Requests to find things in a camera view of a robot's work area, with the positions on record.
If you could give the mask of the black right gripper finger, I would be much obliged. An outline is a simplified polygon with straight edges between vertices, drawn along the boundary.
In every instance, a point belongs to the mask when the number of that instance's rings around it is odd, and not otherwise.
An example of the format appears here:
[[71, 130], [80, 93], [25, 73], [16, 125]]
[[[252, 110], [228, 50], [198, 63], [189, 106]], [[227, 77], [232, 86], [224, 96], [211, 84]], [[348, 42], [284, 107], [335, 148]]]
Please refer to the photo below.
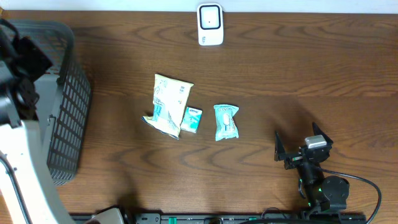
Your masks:
[[275, 161], [283, 161], [285, 159], [285, 148], [282, 143], [281, 138], [279, 137], [279, 133], [275, 131], [275, 152], [274, 152], [274, 160]]
[[312, 129], [313, 129], [313, 133], [314, 133], [315, 136], [317, 136], [317, 135], [322, 135], [327, 144], [333, 144], [333, 140], [332, 140], [329, 136], [327, 136], [327, 135], [319, 128], [319, 126], [318, 126], [315, 122], [312, 123]]

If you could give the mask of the mint wet wipes pack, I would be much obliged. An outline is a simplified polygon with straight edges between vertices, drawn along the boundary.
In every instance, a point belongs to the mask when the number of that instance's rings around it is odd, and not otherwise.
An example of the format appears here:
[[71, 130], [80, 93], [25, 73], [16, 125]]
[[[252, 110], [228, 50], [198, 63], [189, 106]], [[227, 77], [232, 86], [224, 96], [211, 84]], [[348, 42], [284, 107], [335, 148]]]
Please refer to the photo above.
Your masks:
[[215, 141], [238, 138], [239, 132], [233, 117], [239, 108], [233, 105], [214, 105], [213, 108], [216, 118]]

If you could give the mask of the teal tissue pack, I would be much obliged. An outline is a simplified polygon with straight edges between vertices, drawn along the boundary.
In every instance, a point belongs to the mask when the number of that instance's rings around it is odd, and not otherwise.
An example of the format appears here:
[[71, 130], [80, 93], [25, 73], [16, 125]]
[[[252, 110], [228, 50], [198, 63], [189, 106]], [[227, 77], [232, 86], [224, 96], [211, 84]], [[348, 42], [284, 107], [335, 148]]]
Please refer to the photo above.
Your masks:
[[200, 124], [202, 110], [187, 107], [181, 123], [181, 130], [196, 133]]

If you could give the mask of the white snack bag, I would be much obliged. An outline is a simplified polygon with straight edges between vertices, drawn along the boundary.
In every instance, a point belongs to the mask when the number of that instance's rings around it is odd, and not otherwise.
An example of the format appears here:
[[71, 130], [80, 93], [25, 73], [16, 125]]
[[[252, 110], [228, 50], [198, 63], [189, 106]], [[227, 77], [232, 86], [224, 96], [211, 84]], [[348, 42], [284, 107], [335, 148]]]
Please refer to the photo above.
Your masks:
[[194, 84], [158, 73], [154, 77], [154, 110], [152, 116], [143, 116], [141, 119], [161, 133], [179, 140], [180, 125]]

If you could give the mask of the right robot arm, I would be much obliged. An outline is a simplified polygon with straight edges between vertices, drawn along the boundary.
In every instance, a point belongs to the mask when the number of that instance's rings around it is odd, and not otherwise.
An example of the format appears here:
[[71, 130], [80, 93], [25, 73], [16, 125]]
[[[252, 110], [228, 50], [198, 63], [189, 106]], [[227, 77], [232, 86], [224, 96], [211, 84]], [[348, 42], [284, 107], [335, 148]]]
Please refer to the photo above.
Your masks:
[[279, 133], [275, 133], [274, 160], [283, 161], [286, 170], [298, 171], [298, 191], [311, 209], [317, 213], [339, 212], [347, 208], [349, 182], [336, 175], [324, 176], [320, 164], [329, 158], [333, 141], [316, 123], [312, 129], [313, 136], [305, 138], [305, 144], [295, 153], [286, 152]]

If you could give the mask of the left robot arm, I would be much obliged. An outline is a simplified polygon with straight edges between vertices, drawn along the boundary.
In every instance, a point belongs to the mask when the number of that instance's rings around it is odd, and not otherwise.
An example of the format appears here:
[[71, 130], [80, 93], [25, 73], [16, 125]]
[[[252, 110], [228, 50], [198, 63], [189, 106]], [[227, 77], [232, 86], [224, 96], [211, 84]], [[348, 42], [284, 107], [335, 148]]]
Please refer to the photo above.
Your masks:
[[1, 26], [1, 193], [13, 223], [73, 223], [41, 154], [34, 82], [51, 61], [7, 20]]

